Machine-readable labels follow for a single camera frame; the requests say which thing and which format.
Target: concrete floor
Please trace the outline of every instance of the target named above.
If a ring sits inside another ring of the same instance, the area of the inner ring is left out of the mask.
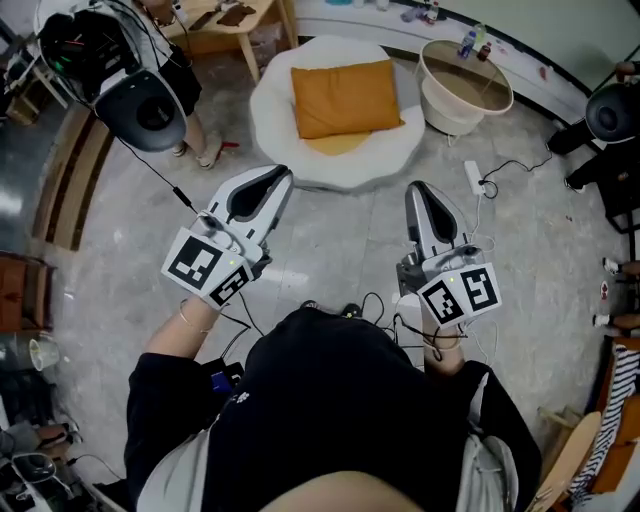
[[[220,58],[195,68],[204,87],[197,110],[205,128],[221,130],[240,148],[226,152],[211,171],[200,170],[190,155],[147,158],[198,208],[206,206],[223,180],[264,162],[251,144],[252,84],[244,64]],[[538,163],[546,157],[544,141],[554,130],[550,121],[516,103],[451,148],[445,136],[427,128],[413,164],[386,186],[354,195],[295,190],[268,239],[274,263],[244,291],[255,321],[268,330],[305,299],[339,309],[375,291],[385,302],[386,323],[397,300],[395,264],[410,250],[406,185],[421,179],[437,186],[472,228],[477,203],[463,162],[476,160],[483,173],[510,158]],[[536,414],[539,406],[585,405],[602,339],[602,331],[591,327],[591,315],[611,307],[599,297],[603,279],[613,284],[600,260],[626,254],[626,241],[604,219],[595,187],[584,195],[563,187],[563,177],[589,157],[587,149],[566,159],[554,157],[533,174],[505,168],[495,175],[499,196],[481,204],[479,233],[495,239],[495,250],[486,256],[495,266],[503,298],[503,306],[486,315],[499,326],[495,356],[493,323],[479,320],[474,328],[541,445],[546,428]],[[171,190],[116,142],[97,185],[80,251],[46,249],[47,259],[59,266],[55,338],[64,360],[55,378],[85,438],[77,453],[103,457],[122,474],[127,378],[149,336],[186,296],[159,268],[178,228],[192,218]],[[491,245],[481,237],[478,242],[487,249]],[[374,319],[377,308],[372,301],[365,316]],[[238,297],[228,312],[246,319]],[[199,357],[216,357],[236,332],[236,325],[221,319]],[[242,336],[229,359],[244,361],[257,337],[253,330]],[[473,337],[463,346],[468,358],[485,360]],[[77,467],[90,480],[109,479],[91,459]]]

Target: power strip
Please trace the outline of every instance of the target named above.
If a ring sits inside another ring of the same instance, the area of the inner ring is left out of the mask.
[[[469,180],[469,186],[471,187],[473,194],[476,196],[484,195],[484,185],[480,185],[482,176],[480,175],[480,170],[478,169],[476,161],[466,160],[464,163],[464,172],[467,173],[467,179]]]

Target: striped cloth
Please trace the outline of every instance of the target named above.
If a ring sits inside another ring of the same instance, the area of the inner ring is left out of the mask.
[[[625,399],[636,392],[636,377],[639,373],[640,352],[628,350],[624,345],[613,345],[614,370],[609,386],[607,407],[602,414],[602,425],[596,436],[593,451],[582,471],[571,481],[569,493],[574,506],[590,499],[587,486],[598,474],[604,459],[613,445],[622,417]]]

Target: black t-shirt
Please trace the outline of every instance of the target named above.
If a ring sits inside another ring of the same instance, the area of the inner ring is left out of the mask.
[[[258,511],[338,471],[376,476],[425,510],[453,510],[469,402],[487,371],[467,363],[454,378],[432,381],[370,323],[296,311],[256,343],[244,377],[220,410],[202,510]],[[515,406],[491,379],[485,395],[496,397],[496,425],[507,425],[497,434],[514,452],[518,504],[528,503],[540,455]],[[135,502],[160,460],[209,426],[215,398],[202,367],[177,357],[144,354],[130,385],[125,462]],[[483,404],[483,416],[485,410],[491,412]],[[525,458],[529,469],[521,474]]]

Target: brown cabinet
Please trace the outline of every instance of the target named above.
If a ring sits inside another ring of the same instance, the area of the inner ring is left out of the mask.
[[[0,256],[0,332],[51,328],[52,272],[52,267],[34,258]]]

